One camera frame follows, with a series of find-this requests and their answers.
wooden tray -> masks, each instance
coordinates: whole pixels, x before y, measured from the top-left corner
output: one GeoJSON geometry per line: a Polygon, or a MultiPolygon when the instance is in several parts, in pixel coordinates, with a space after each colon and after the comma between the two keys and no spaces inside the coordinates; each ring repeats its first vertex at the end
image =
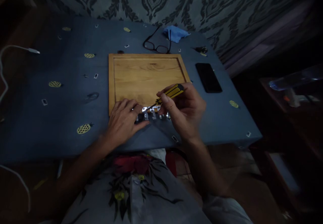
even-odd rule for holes
{"type": "Polygon", "coordinates": [[[158,91],[189,81],[179,54],[109,54],[109,115],[124,98],[151,106],[158,91]]]}

black phone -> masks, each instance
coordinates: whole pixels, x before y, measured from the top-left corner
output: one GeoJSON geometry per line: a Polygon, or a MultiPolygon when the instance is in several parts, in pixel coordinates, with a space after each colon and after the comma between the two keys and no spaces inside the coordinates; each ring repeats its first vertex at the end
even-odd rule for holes
{"type": "Polygon", "coordinates": [[[222,88],[209,63],[195,64],[203,87],[207,93],[221,93],[222,88]]]}

white cable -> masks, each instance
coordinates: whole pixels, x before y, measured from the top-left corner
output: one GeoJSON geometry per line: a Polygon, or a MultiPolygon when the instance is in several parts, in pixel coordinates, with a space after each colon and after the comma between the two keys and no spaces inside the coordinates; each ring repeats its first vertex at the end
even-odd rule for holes
{"type": "MultiPolygon", "coordinates": [[[[32,53],[37,53],[37,54],[40,54],[39,51],[35,50],[35,49],[32,49],[32,48],[24,48],[24,47],[21,47],[21,46],[17,46],[17,45],[7,45],[5,46],[4,48],[2,48],[2,50],[0,51],[0,77],[1,79],[3,80],[3,83],[5,85],[5,89],[3,91],[3,93],[1,94],[0,96],[0,104],[1,104],[1,101],[4,97],[4,95],[6,94],[6,92],[8,91],[9,89],[9,86],[8,86],[8,83],[7,81],[5,80],[4,76],[3,76],[3,66],[2,66],[2,55],[4,53],[4,51],[6,49],[8,49],[9,47],[16,47],[16,48],[20,48],[20,49],[24,49],[24,50],[27,50],[27,51],[30,51],[32,53]]],[[[19,173],[13,171],[12,169],[6,167],[6,166],[3,166],[0,164],[0,167],[1,168],[4,168],[5,170],[9,171],[9,172],[12,172],[14,173],[15,175],[17,175],[17,177],[20,179],[21,183],[23,184],[23,186],[25,187],[26,191],[27,191],[27,195],[28,195],[28,213],[30,212],[30,208],[31,208],[31,205],[30,205],[30,193],[29,193],[29,189],[27,187],[27,185],[25,184],[24,180],[22,179],[22,177],[20,176],[19,173]]]]}
{"type": "Polygon", "coordinates": [[[24,180],[22,179],[22,177],[20,176],[20,174],[19,173],[17,173],[17,172],[15,172],[15,171],[13,171],[12,169],[10,169],[10,168],[8,168],[8,167],[6,167],[6,166],[3,166],[3,165],[1,165],[0,164],[0,167],[1,168],[4,168],[5,170],[8,170],[9,172],[12,172],[12,173],[14,173],[15,175],[17,175],[17,177],[20,179],[20,181],[21,181],[21,183],[23,184],[23,186],[25,187],[25,189],[26,189],[26,191],[27,191],[27,195],[28,195],[28,213],[30,212],[30,208],[31,208],[31,206],[30,206],[30,193],[29,193],[29,189],[28,189],[28,187],[27,187],[27,185],[25,184],[25,182],[24,182],[24,180]]]}
{"type": "Polygon", "coordinates": [[[30,51],[32,53],[40,54],[40,52],[37,51],[37,50],[35,50],[35,49],[32,49],[32,48],[24,48],[24,47],[17,46],[17,45],[7,45],[4,48],[2,48],[2,50],[0,51],[0,77],[3,80],[3,83],[5,85],[5,89],[4,89],[3,93],[0,96],[0,104],[1,104],[1,101],[2,101],[2,99],[4,97],[4,95],[7,93],[8,89],[9,89],[9,86],[7,84],[7,81],[4,79],[4,76],[3,76],[3,66],[2,66],[2,55],[3,55],[4,51],[6,49],[8,49],[9,47],[16,47],[16,48],[20,48],[20,49],[24,49],[24,50],[30,51]]]}

wall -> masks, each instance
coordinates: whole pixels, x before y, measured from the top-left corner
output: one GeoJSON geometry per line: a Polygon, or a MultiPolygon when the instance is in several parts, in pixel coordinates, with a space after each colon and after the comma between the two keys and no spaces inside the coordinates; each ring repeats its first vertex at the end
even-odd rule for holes
{"type": "Polygon", "coordinates": [[[59,12],[199,31],[225,62],[298,0],[47,0],[59,12]]]}

shirt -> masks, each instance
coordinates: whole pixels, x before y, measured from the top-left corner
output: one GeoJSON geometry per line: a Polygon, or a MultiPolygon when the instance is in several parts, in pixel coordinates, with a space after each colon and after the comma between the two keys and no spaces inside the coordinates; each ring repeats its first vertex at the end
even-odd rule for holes
{"type": "Polygon", "coordinates": [[[252,222],[232,198],[209,196],[201,208],[160,159],[136,155],[103,161],[62,223],[252,222]]]}

